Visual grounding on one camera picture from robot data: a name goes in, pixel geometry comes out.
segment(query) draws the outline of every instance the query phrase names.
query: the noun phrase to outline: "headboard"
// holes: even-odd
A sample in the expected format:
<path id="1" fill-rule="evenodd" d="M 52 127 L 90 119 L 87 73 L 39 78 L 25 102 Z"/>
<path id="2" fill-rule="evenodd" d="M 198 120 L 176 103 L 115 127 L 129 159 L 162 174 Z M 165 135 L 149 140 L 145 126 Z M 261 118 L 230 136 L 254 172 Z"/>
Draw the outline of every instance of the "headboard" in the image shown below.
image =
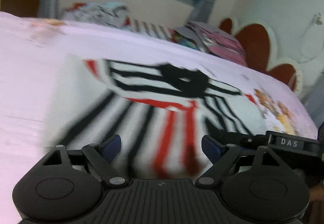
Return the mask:
<path id="1" fill-rule="evenodd" d="M 219 28 L 241 43 L 249 68 L 285 83 L 297 96 L 301 94 L 303 73 L 300 65 L 291 58 L 278 58 L 276 37 L 271 28 L 255 21 L 239 25 L 235 18 L 224 19 Z"/>

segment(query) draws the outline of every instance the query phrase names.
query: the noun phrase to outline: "black device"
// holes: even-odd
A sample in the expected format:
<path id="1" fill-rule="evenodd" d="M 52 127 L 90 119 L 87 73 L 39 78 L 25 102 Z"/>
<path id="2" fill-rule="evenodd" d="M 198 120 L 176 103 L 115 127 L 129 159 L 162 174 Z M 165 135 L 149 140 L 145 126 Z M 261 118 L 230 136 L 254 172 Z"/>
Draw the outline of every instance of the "black device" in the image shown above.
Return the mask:
<path id="1" fill-rule="evenodd" d="M 53 148 L 14 187 L 20 224 L 300 224 L 309 189 L 293 169 L 324 179 L 321 144 L 282 133 L 204 136 L 213 166 L 195 183 L 128 180 L 111 166 L 121 144 L 116 135 L 81 150 Z"/>

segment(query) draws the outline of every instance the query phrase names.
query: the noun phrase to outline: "logo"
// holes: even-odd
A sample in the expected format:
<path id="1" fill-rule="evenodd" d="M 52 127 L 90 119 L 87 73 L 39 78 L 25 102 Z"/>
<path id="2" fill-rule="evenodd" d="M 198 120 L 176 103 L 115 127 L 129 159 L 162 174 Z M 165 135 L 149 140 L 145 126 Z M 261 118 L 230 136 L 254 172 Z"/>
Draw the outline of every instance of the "logo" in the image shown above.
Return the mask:
<path id="1" fill-rule="evenodd" d="M 158 186 L 160 186 L 160 187 L 163 187 L 163 186 L 165 186 L 166 185 L 166 183 L 164 183 L 164 182 L 160 182 L 160 183 L 158 183 Z"/>

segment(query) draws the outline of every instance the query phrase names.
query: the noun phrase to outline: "pink cloth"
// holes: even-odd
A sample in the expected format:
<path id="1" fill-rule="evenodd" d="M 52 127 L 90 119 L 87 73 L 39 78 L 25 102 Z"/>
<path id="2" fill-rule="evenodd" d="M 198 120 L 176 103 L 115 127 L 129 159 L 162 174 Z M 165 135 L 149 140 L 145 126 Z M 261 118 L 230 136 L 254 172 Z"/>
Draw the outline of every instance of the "pink cloth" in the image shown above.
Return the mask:
<path id="1" fill-rule="evenodd" d="M 259 104 L 255 90 L 266 92 L 275 103 L 282 102 L 294 114 L 298 134 L 317 137 L 316 127 L 298 98 L 270 76 L 178 44 L 119 29 L 76 22 L 55 26 L 0 13 L 0 223 L 20 221 L 12 203 L 12 189 L 44 155 L 46 113 L 59 68 L 70 53 L 85 59 L 169 62 L 177 67 L 200 69 L 240 88 L 260 108 L 264 106 Z M 269 112 L 265 115 L 265 123 L 271 128 L 277 121 Z"/>

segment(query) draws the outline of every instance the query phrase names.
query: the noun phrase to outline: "bed sheet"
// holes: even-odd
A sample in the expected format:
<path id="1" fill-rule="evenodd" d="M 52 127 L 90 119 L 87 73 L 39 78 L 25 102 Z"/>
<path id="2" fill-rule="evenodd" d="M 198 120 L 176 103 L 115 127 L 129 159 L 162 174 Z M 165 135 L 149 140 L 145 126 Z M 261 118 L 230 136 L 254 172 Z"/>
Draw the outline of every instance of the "bed sheet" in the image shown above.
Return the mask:
<path id="1" fill-rule="evenodd" d="M 44 155 L 44 121 L 57 74 L 68 54 L 140 64 L 169 62 L 200 69 L 210 77 L 244 88 L 246 97 L 263 113 L 268 129 L 317 137 L 316 127 L 297 97 L 270 76 L 132 32 L 0 13 L 0 223 L 20 221 L 12 203 L 12 189 Z"/>

